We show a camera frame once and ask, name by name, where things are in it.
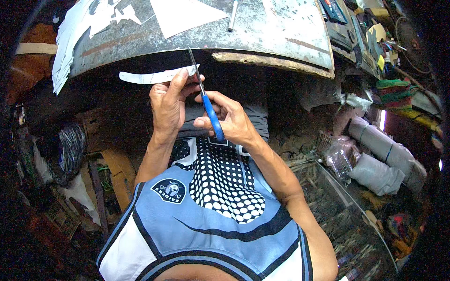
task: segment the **blue scissors handle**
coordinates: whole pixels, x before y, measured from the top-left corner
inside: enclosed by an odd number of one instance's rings
[[[216,112],[214,111],[214,108],[212,108],[211,101],[207,95],[202,95],[202,100],[203,107],[205,107],[205,111],[208,114],[209,120],[211,120],[212,127],[216,133],[217,140],[223,141],[225,139],[224,132],[219,122],[219,118],[217,118]]]

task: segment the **hand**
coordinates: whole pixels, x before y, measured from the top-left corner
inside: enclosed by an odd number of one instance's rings
[[[194,92],[200,91],[197,77],[188,77],[183,68],[172,81],[155,84],[150,90],[153,112],[153,133],[163,137],[174,137],[185,122],[185,100]]]
[[[206,94],[213,103],[212,107],[227,140],[247,148],[261,138],[240,103],[217,91],[206,91]],[[201,103],[202,97],[198,95],[195,97],[195,101]],[[203,117],[195,119],[194,127],[207,129],[210,136],[214,135],[211,120],[207,117],[206,112]]]

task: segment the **scissors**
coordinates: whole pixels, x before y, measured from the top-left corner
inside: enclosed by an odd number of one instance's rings
[[[209,120],[211,120],[212,127],[214,128],[214,132],[216,133],[216,138],[219,141],[223,141],[225,139],[224,132],[222,130],[222,126],[217,118],[216,112],[214,108],[212,108],[211,101],[205,93],[205,89],[203,88],[202,80],[200,79],[200,73],[198,72],[197,64],[195,63],[194,54],[192,54],[191,48],[188,46],[189,56],[191,57],[192,64],[195,66],[195,75],[197,75],[198,84],[200,85],[200,95],[203,100],[203,108],[208,114]]]

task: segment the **raiders logo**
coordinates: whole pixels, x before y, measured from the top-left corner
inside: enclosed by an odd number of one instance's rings
[[[151,189],[155,191],[163,201],[174,204],[181,204],[186,195],[185,185],[181,181],[172,178],[160,180],[153,185]]]

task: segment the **jersey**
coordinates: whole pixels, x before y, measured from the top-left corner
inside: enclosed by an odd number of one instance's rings
[[[137,185],[97,258],[107,281],[153,280],[182,263],[238,280],[312,280],[305,233],[242,146],[177,141],[170,167]]]

